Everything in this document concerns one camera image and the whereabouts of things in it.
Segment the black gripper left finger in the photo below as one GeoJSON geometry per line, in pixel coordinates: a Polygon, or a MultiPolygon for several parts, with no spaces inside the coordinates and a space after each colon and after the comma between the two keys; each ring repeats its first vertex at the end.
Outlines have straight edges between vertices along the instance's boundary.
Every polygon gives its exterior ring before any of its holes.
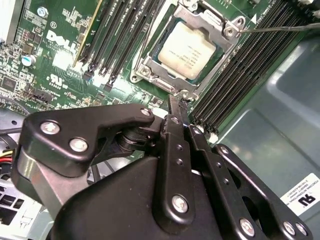
{"type": "Polygon", "coordinates": [[[92,165],[143,151],[156,166],[155,221],[163,229],[186,229],[196,211],[185,107],[174,96],[169,96],[168,107],[164,118],[138,103],[30,114],[23,121],[14,156],[14,186],[56,217],[87,187],[92,165]]]}

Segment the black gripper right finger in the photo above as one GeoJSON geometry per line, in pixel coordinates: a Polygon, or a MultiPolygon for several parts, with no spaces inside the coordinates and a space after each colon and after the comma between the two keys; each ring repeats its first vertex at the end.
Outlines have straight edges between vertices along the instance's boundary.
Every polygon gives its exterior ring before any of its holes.
{"type": "Polygon", "coordinates": [[[178,102],[191,164],[201,173],[213,214],[224,240],[312,240],[311,230],[226,145],[210,147],[190,124],[187,102],[178,102]]]}

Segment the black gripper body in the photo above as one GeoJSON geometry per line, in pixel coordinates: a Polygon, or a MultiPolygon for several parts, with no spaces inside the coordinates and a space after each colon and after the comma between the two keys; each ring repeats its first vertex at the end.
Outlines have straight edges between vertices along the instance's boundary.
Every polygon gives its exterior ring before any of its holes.
{"type": "Polygon", "coordinates": [[[157,170],[164,157],[129,164],[74,195],[59,211],[53,240],[219,240],[221,238],[201,176],[192,174],[196,216],[179,234],[160,228],[152,213],[157,170]]]}

